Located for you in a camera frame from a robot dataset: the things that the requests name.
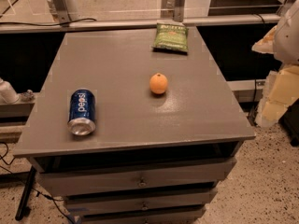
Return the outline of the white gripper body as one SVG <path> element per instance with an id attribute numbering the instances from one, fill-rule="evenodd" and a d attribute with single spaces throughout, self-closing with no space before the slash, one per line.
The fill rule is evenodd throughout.
<path id="1" fill-rule="evenodd" d="M 285 12 L 275 31 L 274 57 L 288 64 L 299 64 L 299 0 Z"/>

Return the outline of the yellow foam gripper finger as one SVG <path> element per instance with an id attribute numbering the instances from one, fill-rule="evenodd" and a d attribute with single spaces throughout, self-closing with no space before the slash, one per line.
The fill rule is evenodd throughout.
<path id="1" fill-rule="evenodd" d="M 299 65 L 283 64 L 271 71 L 263 87 L 255 123 L 263 128 L 278 123 L 288 108 L 299 99 Z"/>
<path id="2" fill-rule="evenodd" d="M 273 54 L 274 53 L 274 38 L 277 30 L 275 25 L 271 28 L 267 34 L 257 41 L 251 48 L 252 51 L 261 53 L 261 54 Z"/>

